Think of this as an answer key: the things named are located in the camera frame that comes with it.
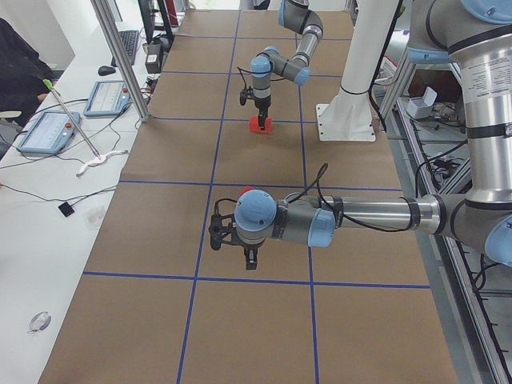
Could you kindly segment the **black power adapter box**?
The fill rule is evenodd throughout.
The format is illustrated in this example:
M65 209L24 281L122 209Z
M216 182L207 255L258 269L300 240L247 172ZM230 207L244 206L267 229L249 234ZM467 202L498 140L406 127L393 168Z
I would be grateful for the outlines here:
M146 46L145 67L148 74L160 74L162 71L162 45L151 43Z

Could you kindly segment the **black keyboard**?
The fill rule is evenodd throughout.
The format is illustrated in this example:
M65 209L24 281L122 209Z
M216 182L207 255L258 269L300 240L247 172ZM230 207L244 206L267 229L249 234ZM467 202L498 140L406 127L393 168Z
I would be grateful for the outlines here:
M123 30L119 31L118 35L124 46L129 62L133 65L138 51L139 32L137 30Z

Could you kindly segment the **far blue teach pendant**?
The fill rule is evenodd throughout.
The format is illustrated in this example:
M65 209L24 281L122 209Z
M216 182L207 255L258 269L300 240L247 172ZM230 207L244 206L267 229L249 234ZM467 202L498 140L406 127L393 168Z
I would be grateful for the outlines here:
M124 81L98 81L87 100L83 115L108 118L119 115L128 106L130 93Z

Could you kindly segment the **blue teach pendant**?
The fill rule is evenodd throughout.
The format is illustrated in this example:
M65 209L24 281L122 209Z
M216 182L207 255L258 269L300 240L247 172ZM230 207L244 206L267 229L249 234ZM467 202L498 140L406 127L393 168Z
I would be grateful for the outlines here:
M108 118L119 115L128 106L130 93L124 81L98 81L87 100L83 115Z
M63 111L45 111L31 125L17 146L23 154L59 153L72 139L75 126Z

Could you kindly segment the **white small box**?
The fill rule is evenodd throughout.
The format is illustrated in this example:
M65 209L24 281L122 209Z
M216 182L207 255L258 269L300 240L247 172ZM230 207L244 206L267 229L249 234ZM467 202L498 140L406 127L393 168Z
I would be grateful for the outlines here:
M428 118L433 109L438 93L431 87L427 87L423 96L410 98L406 106L407 114L413 119Z

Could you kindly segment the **black computer mouse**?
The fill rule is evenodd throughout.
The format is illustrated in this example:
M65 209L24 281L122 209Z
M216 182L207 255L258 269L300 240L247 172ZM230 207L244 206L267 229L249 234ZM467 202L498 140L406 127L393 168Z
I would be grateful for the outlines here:
M113 66L100 66L98 68L98 75L99 76L107 76L110 74L114 74L116 72L116 68Z

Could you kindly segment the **small black square device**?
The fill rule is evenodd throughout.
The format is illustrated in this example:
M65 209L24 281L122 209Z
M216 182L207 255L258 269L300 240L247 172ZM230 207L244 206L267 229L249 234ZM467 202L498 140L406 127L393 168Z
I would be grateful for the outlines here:
M75 213L75 209L73 208L73 206L71 204L69 204L68 202L63 202L61 203L59 206L58 206L58 209L59 211L62 213L62 215L65 217L65 218L68 218L69 216L71 216L72 214Z

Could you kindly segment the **near blue teach pendant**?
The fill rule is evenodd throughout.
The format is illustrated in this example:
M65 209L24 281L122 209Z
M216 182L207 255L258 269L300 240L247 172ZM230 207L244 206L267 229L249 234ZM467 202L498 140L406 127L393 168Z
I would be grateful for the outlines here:
M59 153L72 139L75 126L63 111L45 111L31 125L17 146L23 154Z

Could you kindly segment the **metal rod green tip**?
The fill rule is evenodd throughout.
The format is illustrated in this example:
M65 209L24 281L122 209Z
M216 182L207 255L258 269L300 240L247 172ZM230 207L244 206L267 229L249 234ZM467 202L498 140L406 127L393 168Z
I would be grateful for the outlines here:
M101 155L100 155L99 151L95 148L93 143L88 139L86 134L83 132L83 130L79 126L77 120L74 118L72 112L68 109L68 107L66 106L66 104L62 100L60 93L57 92L56 89L54 88L54 85L53 85L52 81L44 78L42 80L42 82L45 84L46 88L52 93L52 95L58 101L58 104L63 108L64 112L69 117L69 119L70 119L71 123L74 125L75 129L80 133L80 135L85 140L85 142L88 145L88 147L92 150L93 155L96 157L96 159L100 160L101 159Z

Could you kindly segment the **seated person in black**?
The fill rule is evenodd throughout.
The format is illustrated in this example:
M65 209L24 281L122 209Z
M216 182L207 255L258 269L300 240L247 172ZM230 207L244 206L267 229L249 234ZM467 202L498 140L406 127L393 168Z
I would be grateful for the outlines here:
M50 92L43 80L56 83L39 53L1 19L1 111L20 111L14 119L25 126Z

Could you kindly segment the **aluminium frame post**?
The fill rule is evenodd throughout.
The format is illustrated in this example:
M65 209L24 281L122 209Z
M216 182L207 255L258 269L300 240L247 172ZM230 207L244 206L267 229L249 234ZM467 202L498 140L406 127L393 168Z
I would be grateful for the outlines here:
M110 52L114 57L116 64L121 72L122 79L124 80L128 91L130 93L132 103L135 106L138 116L142 123L146 122L150 113L145 99L142 96L138 80L132 65L128 59L122 40L119 37L118 29L114 16L110 10L107 1L104 0L91 0L91 5L96 13L99 25L105 36Z

